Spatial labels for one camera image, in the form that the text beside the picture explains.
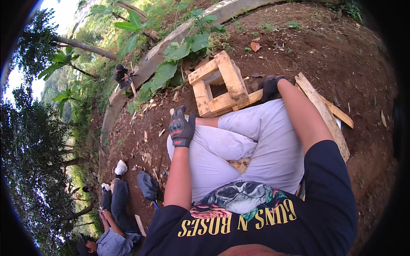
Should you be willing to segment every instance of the gray pants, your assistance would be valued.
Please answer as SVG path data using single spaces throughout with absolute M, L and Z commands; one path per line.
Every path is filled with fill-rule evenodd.
M 174 147 L 167 141 L 172 160 Z M 227 161 L 250 157 L 244 174 Z M 304 174 L 302 144 L 282 99 L 230 112 L 218 128 L 195 127 L 189 146 L 192 201 L 235 180 L 250 180 L 296 193 Z
M 115 223 L 125 233 L 139 233 L 137 222 L 127 214 L 127 203 L 130 197 L 128 183 L 122 180 L 115 180 L 114 191 L 102 192 L 101 206 L 111 212 Z

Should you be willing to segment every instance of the dirt ground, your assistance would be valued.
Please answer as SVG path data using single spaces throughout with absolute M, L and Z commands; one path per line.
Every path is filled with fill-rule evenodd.
M 239 24 L 226 23 L 230 36 L 226 43 L 234 49 L 229 51 L 226 43 L 215 41 L 214 53 L 225 47 L 242 77 L 249 77 L 244 81 L 249 93 L 262 79 L 251 77 L 254 73 L 286 75 L 294 83 L 294 76 L 302 72 L 322 96 L 354 121 L 354 129 L 342 124 L 342 132 L 351 154 L 347 166 L 358 206 L 359 230 L 350 254 L 358 255 L 383 213 L 396 174 L 391 120 L 396 85 L 381 40 L 349 17 L 332 20 L 327 8 L 312 3 L 263 6 L 239 16 L 237 21 Z M 300 23 L 301 29 L 288 27 L 288 21 Z M 260 24 L 270 24 L 277 30 L 269 31 Z M 256 53 L 246 52 L 257 37 L 262 47 Z M 131 124 L 132 116 L 125 106 L 109 135 L 107 166 L 99 173 L 101 181 L 110 182 L 118 160 L 128 159 L 124 180 L 131 194 L 129 212 L 140 215 L 147 226 L 155 208 L 138 188 L 139 168 L 132 168 L 142 166 L 150 174 L 156 168 L 163 190 L 171 163 L 166 150 L 169 109 L 188 104 L 198 113 L 192 86 L 187 83 L 180 89 L 178 102 L 172 101 L 173 94 L 168 93 L 163 105 L 147 110 Z M 158 95 L 158 105 L 163 96 Z M 387 128 L 382 124 L 381 111 Z M 142 153 L 152 156 L 150 165 L 142 160 Z

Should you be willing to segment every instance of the glove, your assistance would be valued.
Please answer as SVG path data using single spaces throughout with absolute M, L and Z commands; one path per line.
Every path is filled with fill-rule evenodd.
M 172 145 L 175 147 L 189 147 L 195 132 L 195 113 L 191 112 L 189 121 L 185 119 L 187 105 L 179 106 L 171 116 L 169 122 L 169 134 L 171 135 Z
M 270 100 L 274 100 L 279 96 L 279 91 L 278 91 L 278 81 L 280 79 L 286 79 L 286 76 L 281 75 L 281 76 L 267 76 L 265 77 L 258 85 L 257 89 L 260 90 L 263 88 L 263 94 L 261 98 L 261 102 L 265 103 Z

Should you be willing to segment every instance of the black cap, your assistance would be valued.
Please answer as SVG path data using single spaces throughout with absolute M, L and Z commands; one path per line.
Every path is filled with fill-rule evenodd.
M 77 251 L 81 256 L 93 256 L 93 254 L 88 252 L 88 248 L 85 246 L 85 240 L 82 234 L 80 234 L 80 240 L 77 242 Z

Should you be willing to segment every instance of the shoe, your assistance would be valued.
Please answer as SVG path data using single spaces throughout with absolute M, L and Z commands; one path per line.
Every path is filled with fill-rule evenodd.
M 127 165 L 122 161 L 118 161 L 117 167 L 115 167 L 115 174 L 116 175 L 124 175 L 128 170 Z
M 109 185 L 106 184 L 106 183 L 101 184 L 101 189 L 102 189 L 103 191 L 111 191 L 111 188 L 110 188 Z

